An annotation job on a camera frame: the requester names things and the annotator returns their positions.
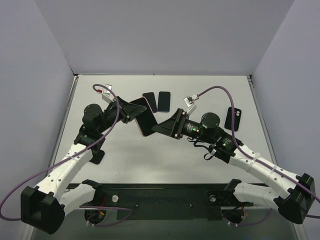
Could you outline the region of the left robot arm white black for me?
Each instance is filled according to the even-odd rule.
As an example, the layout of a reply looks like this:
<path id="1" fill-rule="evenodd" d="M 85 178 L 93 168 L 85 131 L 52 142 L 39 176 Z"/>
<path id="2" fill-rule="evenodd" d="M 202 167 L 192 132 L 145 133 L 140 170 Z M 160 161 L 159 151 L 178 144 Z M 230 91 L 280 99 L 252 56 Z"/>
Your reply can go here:
<path id="1" fill-rule="evenodd" d="M 85 107 L 82 126 L 64 159 L 53 166 L 53 170 L 34 187 L 27 186 L 20 195 L 20 218 L 48 234 L 55 233 L 65 216 L 79 205 L 99 205 L 103 193 L 98 184 L 85 180 L 75 188 L 75 198 L 62 203 L 64 192 L 71 180 L 88 162 L 98 165 L 105 152 L 101 149 L 106 136 L 119 122 L 131 122 L 147 110 L 146 106 L 124 101 L 120 97 L 112 100 L 105 110 L 95 103 Z"/>

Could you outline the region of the black phone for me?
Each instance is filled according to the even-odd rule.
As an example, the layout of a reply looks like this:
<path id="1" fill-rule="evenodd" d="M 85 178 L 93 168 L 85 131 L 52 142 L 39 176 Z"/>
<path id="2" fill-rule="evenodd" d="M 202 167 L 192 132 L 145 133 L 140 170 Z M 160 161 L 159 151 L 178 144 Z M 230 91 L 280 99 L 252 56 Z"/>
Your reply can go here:
<path id="1" fill-rule="evenodd" d="M 148 101 L 152 112 L 156 113 L 158 111 L 158 108 L 157 108 L 155 93 L 154 92 L 145 92 L 142 94 L 142 96 L 145 97 L 146 100 Z"/>

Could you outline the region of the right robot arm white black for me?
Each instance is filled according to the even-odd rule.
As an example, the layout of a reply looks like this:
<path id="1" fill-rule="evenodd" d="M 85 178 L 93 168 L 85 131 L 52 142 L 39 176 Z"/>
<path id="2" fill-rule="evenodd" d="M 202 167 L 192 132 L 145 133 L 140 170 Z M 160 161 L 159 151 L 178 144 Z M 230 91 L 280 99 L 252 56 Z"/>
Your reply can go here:
<path id="1" fill-rule="evenodd" d="M 184 110 L 179 108 L 171 118 L 152 129 L 175 139 L 187 136 L 196 143 L 207 143 L 210 158 L 215 157 L 238 167 L 263 182 L 264 185 L 260 186 L 238 179 L 231 180 L 223 192 L 226 203 L 252 203 L 269 207 L 288 221 L 302 224 L 316 198 L 314 179 L 307 173 L 298 175 L 264 159 L 240 140 L 233 139 L 219 124 L 220 118 L 215 113 L 205 113 L 197 123 L 189 120 Z"/>

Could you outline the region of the black ring phone case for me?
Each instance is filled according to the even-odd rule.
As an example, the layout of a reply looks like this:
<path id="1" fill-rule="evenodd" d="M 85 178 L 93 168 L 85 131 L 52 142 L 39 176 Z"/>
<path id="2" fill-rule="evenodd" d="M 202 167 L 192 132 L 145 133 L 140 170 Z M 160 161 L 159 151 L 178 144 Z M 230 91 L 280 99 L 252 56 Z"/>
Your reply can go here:
<path id="1" fill-rule="evenodd" d="M 99 150 L 92 150 L 91 153 L 92 153 L 92 158 L 90 159 L 90 162 L 95 165 L 99 165 L 103 157 L 105 156 L 105 152 L 99 149 Z"/>

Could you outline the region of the blue phone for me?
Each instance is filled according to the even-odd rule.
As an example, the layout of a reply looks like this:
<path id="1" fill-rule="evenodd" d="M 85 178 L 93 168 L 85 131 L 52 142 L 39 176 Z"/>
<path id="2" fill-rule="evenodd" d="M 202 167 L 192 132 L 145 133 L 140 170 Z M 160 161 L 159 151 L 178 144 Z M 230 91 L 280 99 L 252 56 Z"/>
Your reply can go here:
<path id="1" fill-rule="evenodd" d="M 157 111 L 168 113 L 171 106 L 171 93 L 169 91 L 160 91 L 158 93 Z"/>

